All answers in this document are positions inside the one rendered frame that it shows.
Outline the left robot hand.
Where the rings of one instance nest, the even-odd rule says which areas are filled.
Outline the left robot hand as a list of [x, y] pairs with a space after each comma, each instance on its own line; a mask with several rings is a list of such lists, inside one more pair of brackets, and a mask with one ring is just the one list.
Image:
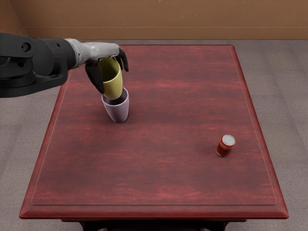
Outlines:
[[67, 38], [74, 53], [76, 63], [73, 68], [85, 65], [87, 76], [92, 85], [99, 93], [104, 94], [103, 77], [99, 73], [98, 62], [103, 58], [113, 58], [118, 62], [121, 69], [128, 71], [128, 60], [125, 52], [115, 43], [107, 42], [80, 42], [76, 39]]

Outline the yellow-green cup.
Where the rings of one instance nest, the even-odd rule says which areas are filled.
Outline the yellow-green cup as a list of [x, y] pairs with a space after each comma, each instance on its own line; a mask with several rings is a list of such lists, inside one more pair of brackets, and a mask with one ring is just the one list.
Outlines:
[[115, 100], [122, 94], [123, 79], [119, 63], [113, 58], [101, 59], [98, 63], [103, 77], [104, 96]]

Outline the pale lilac cup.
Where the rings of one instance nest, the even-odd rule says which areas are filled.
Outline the pale lilac cup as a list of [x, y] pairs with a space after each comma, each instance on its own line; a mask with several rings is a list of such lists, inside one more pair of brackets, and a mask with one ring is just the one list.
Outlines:
[[101, 98], [105, 110], [114, 122], [123, 123], [127, 120], [129, 113], [129, 94], [126, 88], [123, 88], [121, 96], [115, 100], [110, 100], [104, 95]]

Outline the red can with silver lid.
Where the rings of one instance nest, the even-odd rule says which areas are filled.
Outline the red can with silver lid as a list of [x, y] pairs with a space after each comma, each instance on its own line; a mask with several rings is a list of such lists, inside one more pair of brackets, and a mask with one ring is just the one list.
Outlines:
[[216, 154], [220, 157], [226, 157], [235, 147], [235, 138], [232, 135], [223, 135], [216, 147]]

